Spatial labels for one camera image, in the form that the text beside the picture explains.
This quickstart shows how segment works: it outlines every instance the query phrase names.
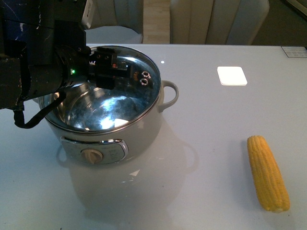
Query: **glass lid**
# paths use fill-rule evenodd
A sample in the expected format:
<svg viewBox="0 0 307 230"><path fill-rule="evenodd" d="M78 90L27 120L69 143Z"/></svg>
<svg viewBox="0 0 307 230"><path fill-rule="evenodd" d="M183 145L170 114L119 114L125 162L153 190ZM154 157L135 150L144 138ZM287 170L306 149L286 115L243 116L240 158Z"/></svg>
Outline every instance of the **glass lid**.
<svg viewBox="0 0 307 230"><path fill-rule="evenodd" d="M160 86L158 67L143 53L122 46L94 47L89 81L65 89L66 99L46 119L77 132L112 131L145 114L155 104ZM41 108L58 96L40 97Z"/></svg>

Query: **table surface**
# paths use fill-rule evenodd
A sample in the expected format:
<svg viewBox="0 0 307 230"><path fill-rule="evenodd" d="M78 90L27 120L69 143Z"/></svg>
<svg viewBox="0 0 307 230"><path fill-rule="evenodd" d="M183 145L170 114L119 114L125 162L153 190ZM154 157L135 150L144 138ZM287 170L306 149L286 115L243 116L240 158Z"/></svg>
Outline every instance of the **table surface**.
<svg viewBox="0 0 307 230"><path fill-rule="evenodd" d="M307 58L281 47L129 46L180 90L153 144L127 163L89 166L66 158L45 120L23 130L0 110L0 229L306 229ZM218 66L242 67L247 85L222 85ZM166 100L173 94L166 89ZM39 110L25 106L26 119ZM252 135L263 135L275 155L287 212L258 203Z"/></svg>

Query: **yellow corn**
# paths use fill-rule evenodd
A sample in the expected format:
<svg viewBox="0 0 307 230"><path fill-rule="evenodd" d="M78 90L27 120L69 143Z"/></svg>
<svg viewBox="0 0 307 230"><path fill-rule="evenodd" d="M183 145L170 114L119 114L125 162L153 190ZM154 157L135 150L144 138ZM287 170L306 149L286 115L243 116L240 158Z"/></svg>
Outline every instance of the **yellow corn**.
<svg viewBox="0 0 307 230"><path fill-rule="evenodd" d="M273 153L262 136L248 138L248 156L257 197L272 212L287 211L290 199Z"/></svg>

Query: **cooking pot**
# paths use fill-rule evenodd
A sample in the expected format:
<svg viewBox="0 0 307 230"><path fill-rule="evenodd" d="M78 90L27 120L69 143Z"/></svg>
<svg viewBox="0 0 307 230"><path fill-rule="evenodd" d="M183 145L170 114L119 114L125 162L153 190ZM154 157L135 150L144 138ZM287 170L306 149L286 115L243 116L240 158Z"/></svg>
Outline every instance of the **cooking pot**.
<svg viewBox="0 0 307 230"><path fill-rule="evenodd" d="M162 112L179 96L177 86L161 80L158 67L145 54L123 46L105 47L115 51L116 67L128 68L131 77L119 78L113 89L90 82L66 89L66 99L46 116L66 153L91 164L128 161L141 154L156 138ZM165 87L176 93L166 103ZM40 108L58 96L40 97Z"/></svg>

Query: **chair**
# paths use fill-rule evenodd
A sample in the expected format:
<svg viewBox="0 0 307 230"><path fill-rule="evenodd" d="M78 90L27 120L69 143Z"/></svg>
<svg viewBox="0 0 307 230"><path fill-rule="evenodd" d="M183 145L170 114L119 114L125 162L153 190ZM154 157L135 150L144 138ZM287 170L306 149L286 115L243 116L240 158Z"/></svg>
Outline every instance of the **chair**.
<svg viewBox="0 0 307 230"><path fill-rule="evenodd" d="M143 42L143 0L97 0L88 44Z"/></svg>
<svg viewBox="0 0 307 230"><path fill-rule="evenodd" d="M171 0L170 43L251 45L268 0Z"/></svg>

